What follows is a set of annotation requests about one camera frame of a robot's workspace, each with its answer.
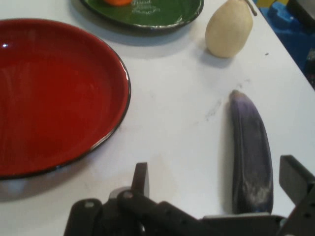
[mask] plate rim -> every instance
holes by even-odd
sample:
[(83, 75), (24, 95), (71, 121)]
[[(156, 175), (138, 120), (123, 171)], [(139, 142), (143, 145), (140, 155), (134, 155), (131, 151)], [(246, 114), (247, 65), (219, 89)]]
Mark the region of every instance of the plate rim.
[(143, 31), (164, 31), (164, 30), (171, 30), (171, 29), (177, 29), (180, 27), (183, 27), (185, 25), (188, 25), (192, 21), (194, 21), (202, 12), (203, 6), (204, 6), (204, 0), (199, 0), (200, 1), (200, 6), (196, 11), (196, 14), (189, 20), (185, 21), (179, 24), (172, 24), (172, 25), (167, 25), (167, 26), (145, 26), (145, 25), (137, 25), (137, 24), (130, 24), (130, 23), (125, 23), (116, 19), (113, 19), (111, 17), (108, 17), (104, 15), (103, 13), (97, 11), (95, 8), (91, 7), (85, 0), (80, 0), (80, 2), (92, 13), (95, 15), (99, 16), (100, 18), (103, 18), (107, 20), (108, 22), (116, 25), (120, 25), (122, 27), (126, 27), (129, 29), (137, 29), (137, 30), (143, 30)]
[(85, 34), (89, 37), (93, 37), (97, 40), (99, 40), (101, 43), (105, 44), (108, 49), (110, 51), (112, 51), (114, 53), (114, 55), (117, 57), (118, 61), (121, 63), (122, 68), (124, 69), (124, 71), (126, 72), (126, 79), (128, 80), (128, 94), (127, 94), (127, 101), (126, 101), (126, 105), (124, 107), (124, 111), (121, 114), (121, 117), (119, 119), (119, 121), (117, 122), (117, 124), (115, 125), (115, 127), (108, 132), (104, 137), (102, 137), (101, 139), (99, 139), (95, 144), (93, 144), (89, 150), (87, 150), (86, 152), (80, 154), (79, 156), (68, 160), (66, 162), (63, 162), (57, 166), (53, 166), (53, 167), (48, 167), (45, 168), (43, 170), (38, 170), (38, 171), (32, 171), (32, 172), (27, 172), (24, 174), (14, 174), (14, 175), (1, 175), (0, 174), (0, 180), (10, 180), (10, 179), (22, 179), (22, 178), (30, 178), (30, 177), (36, 177), (36, 176), (40, 176), (42, 174), (46, 174), (46, 173), (50, 173), (56, 170), (59, 170), (63, 167), (69, 166), (75, 162), (80, 161), (81, 159), (88, 157), (88, 154), (90, 154), (91, 152), (93, 152), (94, 150), (96, 150), (98, 147), (100, 147), (102, 144), (104, 144), (107, 140), (109, 140), (109, 138), (115, 133), (115, 131), (119, 128), (119, 126), (121, 125), (121, 123), (123, 122), (123, 120), (125, 119), (125, 116), (127, 114), (129, 105), (130, 105), (130, 100), (131, 100), (131, 81), (130, 81), (130, 76), (128, 73), (128, 70), (126, 68), (126, 65), (124, 64), (123, 60), (121, 59), (121, 57), (116, 53), (116, 51), (110, 47), (104, 40), (102, 40), (101, 38), (97, 37), (96, 35), (89, 33), (87, 31), (85, 31), (84, 29), (81, 29), (77, 26), (65, 23), (65, 22), (61, 22), (61, 21), (55, 21), (55, 20), (49, 20), (49, 19), (42, 19), (42, 18), (10, 18), (10, 19), (3, 19), (0, 20), (0, 24), (3, 22), (13, 22), (16, 21), (16, 23), (21, 23), (21, 22), (34, 22), (34, 23), (52, 23), (53, 25), (59, 25), (62, 27), (66, 27), (66, 28), (70, 28), (72, 30), (76, 30), (77, 32), (80, 32), (82, 34)]

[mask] black metal bracket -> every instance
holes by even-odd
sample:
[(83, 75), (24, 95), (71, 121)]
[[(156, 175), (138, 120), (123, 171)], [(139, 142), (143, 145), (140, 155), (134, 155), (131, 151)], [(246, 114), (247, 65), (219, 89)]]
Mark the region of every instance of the black metal bracket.
[(293, 156), (282, 156), (280, 184), (296, 204), (286, 219), (253, 213), (197, 220), (175, 206), (148, 198), (146, 163), (138, 163), (130, 188), (101, 204), (86, 199), (72, 206), (64, 236), (314, 236), (315, 177)]

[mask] screw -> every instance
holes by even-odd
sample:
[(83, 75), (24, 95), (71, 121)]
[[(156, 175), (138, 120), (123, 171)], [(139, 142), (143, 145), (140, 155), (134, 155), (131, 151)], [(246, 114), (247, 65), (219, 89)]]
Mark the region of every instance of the screw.
[(124, 198), (130, 199), (133, 197), (133, 194), (129, 191), (124, 192)]
[(94, 202), (86, 201), (84, 204), (84, 207), (85, 208), (92, 208), (92, 207), (94, 207)]

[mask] pear stem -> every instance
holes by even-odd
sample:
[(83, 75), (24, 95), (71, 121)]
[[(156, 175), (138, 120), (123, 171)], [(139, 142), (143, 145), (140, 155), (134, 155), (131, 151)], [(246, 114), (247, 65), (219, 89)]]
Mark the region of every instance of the pear stem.
[(249, 1), (249, 0), (245, 0), (245, 2), (246, 2), (247, 5), (250, 7), (250, 9), (251, 9), (251, 11), (252, 11), (252, 14), (253, 14), (254, 16), (256, 16), (256, 15), (257, 15), (257, 12), (255, 11), (255, 9), (254, 9), (254, 7), (252, 6), (252, 4), (250, 3), (250, 1)]

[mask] green plate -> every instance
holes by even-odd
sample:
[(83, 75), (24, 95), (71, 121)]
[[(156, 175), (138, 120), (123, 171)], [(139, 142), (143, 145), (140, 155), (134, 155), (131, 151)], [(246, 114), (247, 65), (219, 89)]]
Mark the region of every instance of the green plate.
[(148, 30), (184, 26), (201, 13), (203, 0), (133, 0), (111, 6), (104, 0), (81, 0), (84, 6), (113, 23)]

